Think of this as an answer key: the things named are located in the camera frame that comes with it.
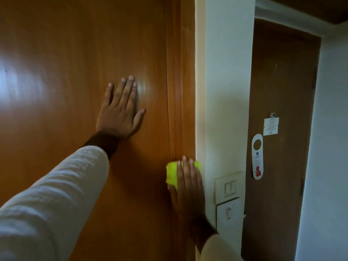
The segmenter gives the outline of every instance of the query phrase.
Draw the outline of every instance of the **door hinge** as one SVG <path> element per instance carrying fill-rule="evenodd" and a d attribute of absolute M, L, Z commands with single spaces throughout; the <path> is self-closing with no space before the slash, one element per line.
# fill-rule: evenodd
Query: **door hinge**
<path fill-rule="evenodd" d="M 317 76 L 318 76 L 318 67 L 314 67 L 313 70 L 313 84 L 312 84 L 312 89 L 315 90 L 317 87 Z"/>
<path fill-rule="evenodd" d="M 305 179 L 301 179 L 301 188 L 300 188 L 300 195 L 303 196 L 304 187 L 305 187 Z"/>

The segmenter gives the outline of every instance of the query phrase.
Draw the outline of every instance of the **white long-sleeve shirt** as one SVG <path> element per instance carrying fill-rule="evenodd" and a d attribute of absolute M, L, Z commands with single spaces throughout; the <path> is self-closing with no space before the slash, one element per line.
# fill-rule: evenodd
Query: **white long-sleeve shirt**
<path fill-rule="evenodd" d="M 1 261 L 67 261 L 109 173 L 107 154 L 85 146 L 0 208 Z M 241 260 L 219 235 L 202 261 Z"/>

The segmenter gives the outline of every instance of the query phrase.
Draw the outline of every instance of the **hand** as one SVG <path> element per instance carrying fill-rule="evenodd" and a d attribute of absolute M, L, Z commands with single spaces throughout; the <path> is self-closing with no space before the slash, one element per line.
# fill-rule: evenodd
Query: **hand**
<path fill-rule="evenodd" d="M 134 115 L 137 84 L 133 76 L 129 76 L 128 80 L 121 79 L 112 98 L 113 87 L 113 83 L 107 86 L 95 127 L 97 132 L 104 131 L 117 139 L 123 139 L 138 129 L 146 109 L 141 109 Z"/>
<path fill-rule="evenodd" d="M 179 216 L 186 224 L 198 217 L 205 216 L 205 198 L 202 185 L 202 176 L 194 166 L 193 159 L 187 161 L 182 157 L 177 162 L 177 191 L 174 186 L 168 185 L 172 203 Z"/>

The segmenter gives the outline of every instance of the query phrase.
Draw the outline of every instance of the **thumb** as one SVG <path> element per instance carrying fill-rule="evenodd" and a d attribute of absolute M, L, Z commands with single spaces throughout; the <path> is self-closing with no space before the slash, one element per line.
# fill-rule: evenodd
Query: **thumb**
<path fill-rule="evenodd" d="M 168 184 L 168 190 L 169 193 L 171 194 L 171 198 L 172 198 L 172 203 L 174 205 L 174 208 L 176 210 L 176 205 L 177 205 L 177 192 L 176 192 L 176 188 L 173 185 L 169 185 Z"/>
<path fill-rule="evenodd" d="M 133 118 L 133 126 L 132 126 L 132 133 L 134 133 L 139 126 L 141 125 L 141 122 L 143 120 L 144 114 L 146 112 L 146 109 L 141 109 Z"/>

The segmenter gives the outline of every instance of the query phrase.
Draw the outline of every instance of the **sleeve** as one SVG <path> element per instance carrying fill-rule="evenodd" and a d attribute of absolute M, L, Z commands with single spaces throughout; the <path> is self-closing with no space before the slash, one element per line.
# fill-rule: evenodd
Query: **sleeve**
<path fill-rule="evenodd" d="M 200 261 L 243 261 L 232 247 L 219 235 L 211 236 L 202 249 Z"/>
<path fill-rule="evenodd" d="M 85 146 L 0 208 L 0 260 L 65 261 L 109 173 L 103 149 Z"/>

